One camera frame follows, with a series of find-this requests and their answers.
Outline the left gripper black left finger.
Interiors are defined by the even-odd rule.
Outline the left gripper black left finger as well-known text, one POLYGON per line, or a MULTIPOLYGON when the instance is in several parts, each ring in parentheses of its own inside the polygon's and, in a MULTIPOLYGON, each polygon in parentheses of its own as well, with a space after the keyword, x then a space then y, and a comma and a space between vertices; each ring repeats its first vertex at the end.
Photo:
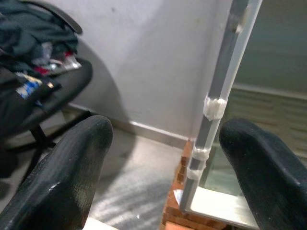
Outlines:
POLYGON ((112 124, 101 115, 71 128, 1 212, 1 229, 83 229, 112 138, 112 124))

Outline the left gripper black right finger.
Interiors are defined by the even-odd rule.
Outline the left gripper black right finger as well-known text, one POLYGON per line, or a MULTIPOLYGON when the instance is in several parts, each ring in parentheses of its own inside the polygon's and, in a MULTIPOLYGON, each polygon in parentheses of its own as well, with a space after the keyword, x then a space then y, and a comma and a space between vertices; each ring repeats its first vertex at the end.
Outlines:
POLYGON ((275 134, 240 118, 222 124, 219 142, 261 230, 307 228, 307 169, 275 134))

